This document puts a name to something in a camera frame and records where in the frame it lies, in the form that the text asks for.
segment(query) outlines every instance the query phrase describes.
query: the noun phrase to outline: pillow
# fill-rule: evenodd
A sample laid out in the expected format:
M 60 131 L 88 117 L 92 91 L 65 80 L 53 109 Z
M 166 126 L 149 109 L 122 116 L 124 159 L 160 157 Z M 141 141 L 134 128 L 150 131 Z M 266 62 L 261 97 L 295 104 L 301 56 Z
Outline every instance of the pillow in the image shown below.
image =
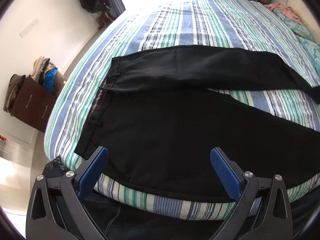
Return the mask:
M 293 31 L 294 34 L 309 41 L 313 41 L 310 32 L 304 25 L 296 23 L 294 20 L 291 20 L 288 17 L 284 16 L 280 10 L 273 10 L 273 13 L 277 15 L 278 18 L 280 18 L 283 21 L 283 23 L 287 25 L 290 30 Z
M 320 46 L 319 43 L 315 44 L 313 41 L 309 41 L 304 39 L 298 35 L 296 35 L 300 44 L 307 52 L 308 57 L 313 64 L 313 67 L 316 69 L 318 76 L 320 77 Z

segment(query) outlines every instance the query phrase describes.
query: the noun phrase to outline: silver handle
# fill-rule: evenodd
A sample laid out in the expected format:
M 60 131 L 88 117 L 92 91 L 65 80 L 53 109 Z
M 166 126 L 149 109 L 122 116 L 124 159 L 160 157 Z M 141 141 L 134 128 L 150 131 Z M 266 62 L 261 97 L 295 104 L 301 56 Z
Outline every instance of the silver handle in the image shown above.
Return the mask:
M 45 106 L 45 111 L 44 111 L 44 113 L 43 113 L 42 118 L 44 118 L 44 115 L 45 115 L 45 113 L 47 112 L 47 109 L 48 109 L 48 106 Z
M 29 98 L 29 101 L 28 101 L 28 103 L 27 103 L 27 105 L 26 105 L 26 108 L 28 108 L 28 105 L 29 105 L 29 103 L 30 103 L 31 98 L 32 98 L 32 95 L 30 95 L 30 98 Z

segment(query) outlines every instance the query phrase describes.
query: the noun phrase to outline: bed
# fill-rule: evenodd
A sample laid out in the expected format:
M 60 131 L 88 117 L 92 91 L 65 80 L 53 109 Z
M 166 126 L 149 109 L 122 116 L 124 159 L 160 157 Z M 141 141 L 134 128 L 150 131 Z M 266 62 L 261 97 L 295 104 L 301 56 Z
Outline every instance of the bed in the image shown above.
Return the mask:
M 52 111 L 45 134 L 46 155 L 60 157 L 75 170 L 83 159 L 74 153 L 82 127 L 111 59 L 140 50 L 201 44 L 268 51 L 279 55 L 311 86 L 320 84 L 295 34 L 260 3 L 247 0 L 164 0 L 159 6 L 124 12 L 78 63 Z M 320 131 L 320 106 L 298 90 L 228 91 L 240 102 Z M 320 174 L 288 190 L 291 202 L 320 185 Z M 101 175 L 95 189 L 140 209 L 188 220 L 222 220 L 234 203 L 194 203 L 159 198 L 122 186 Z M 257 212 L 257 198 L 251 215 Z

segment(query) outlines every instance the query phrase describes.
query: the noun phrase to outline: wooden dresser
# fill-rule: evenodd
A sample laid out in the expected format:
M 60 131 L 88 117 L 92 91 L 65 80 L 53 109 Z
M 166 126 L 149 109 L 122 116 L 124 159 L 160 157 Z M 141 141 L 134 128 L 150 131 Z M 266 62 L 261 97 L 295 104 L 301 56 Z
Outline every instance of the wooden dresser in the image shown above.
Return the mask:
M 30 76 L 24 81 L 12 107 L 12 116 L 45 132 L 57 97 L 49 93 Z

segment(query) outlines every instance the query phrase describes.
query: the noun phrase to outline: wall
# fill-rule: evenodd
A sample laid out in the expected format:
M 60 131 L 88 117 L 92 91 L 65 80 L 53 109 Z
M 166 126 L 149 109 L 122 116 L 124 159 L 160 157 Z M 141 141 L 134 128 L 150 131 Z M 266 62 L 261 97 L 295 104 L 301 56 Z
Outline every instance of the wall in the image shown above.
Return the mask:
M 97 31 L 96 15 L 79 0 L 15 0 L 0 21 L 0 103 L 13 74 L 30 74 L 39 56 L 49 57 L 63 73 Z M 34 19 L 40 22 L 24 38 Z M 36 130 L 0 111 L 0 134 L 33 148 Z
M 301 22 L 309 30 L 315 42 L 320 42 L 319 25 L 302 0 L 271 0 L 271 2 L 280 2 L 291 6 L 299 16 Z

